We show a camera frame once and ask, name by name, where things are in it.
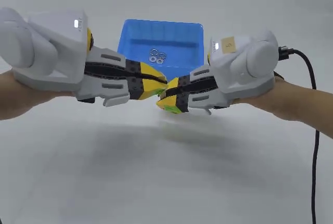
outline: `cable connector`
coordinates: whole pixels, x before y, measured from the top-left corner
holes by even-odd
[[[288,48],[287,46],[279,47],[279,61],[289,59],[289,55],[294,54],[292,48]]]

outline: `sticker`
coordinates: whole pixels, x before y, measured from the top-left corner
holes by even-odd
[[[221,40],[222,42],[222,53],[229,54],[236,52],[236,44],[235,38],[232,36],[230,38],[224,38]]]

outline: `blue plastic tray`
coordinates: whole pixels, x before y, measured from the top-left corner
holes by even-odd
[[[152,49],[166,54],[162,64],[149,60]],[[203,27],[199,23],[129,19],[123,26],[118,53],[154,66],[170,81],[203,65]]]

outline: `human arm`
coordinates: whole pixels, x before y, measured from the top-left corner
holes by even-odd
[[[333,94],[303,88],[276,78],[275,87],[259,97],[237,99],[275,116],[303,122],[333,138]]]
[[[18,117],[38,104],[70,92],[33,90],[15,80],[12,71],[0,74],[0,120]]]

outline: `white table surface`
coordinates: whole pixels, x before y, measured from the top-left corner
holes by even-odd
[[[117,49],[125,19],[199,22],[221,32],[271,29],[304,51],[333,92],[333,0],[0,0],[22,15],[84,8],[96,45]],[[1,60],[0,71],[8,66]],[[297,56],[278,65],[309,86]],[[314,130],[247,105],[174,116],[156,98],[103,108],[58,98],[0,122],[4,224],[311,223]],[[317,221],[333,220],[333,141],[321,138]]]

